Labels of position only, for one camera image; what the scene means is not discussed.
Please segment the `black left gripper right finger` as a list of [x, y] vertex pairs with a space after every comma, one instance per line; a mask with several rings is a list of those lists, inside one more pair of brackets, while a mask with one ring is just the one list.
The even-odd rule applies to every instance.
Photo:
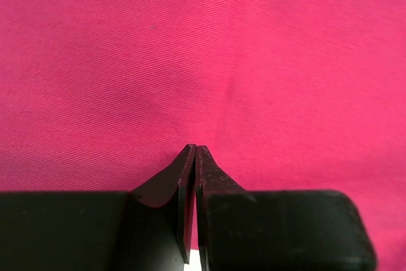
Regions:
[[251, 191], [195, 155], [203, 270], [375, 270], [377, 255], [353, 201], [335, 190]]

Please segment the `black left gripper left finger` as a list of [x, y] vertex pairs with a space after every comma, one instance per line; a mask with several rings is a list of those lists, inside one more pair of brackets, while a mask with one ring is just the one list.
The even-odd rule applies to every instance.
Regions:
[[183, 270], [196, 146], [132, 191], [3, 192], [2, 270]]

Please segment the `pink trousers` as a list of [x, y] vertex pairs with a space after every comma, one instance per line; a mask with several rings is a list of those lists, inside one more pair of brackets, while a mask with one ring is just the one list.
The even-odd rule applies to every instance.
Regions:
[[188, 143], [334, 188], [405, 268], [405, 0], [1, 0], [1, 188], [131, 189]]

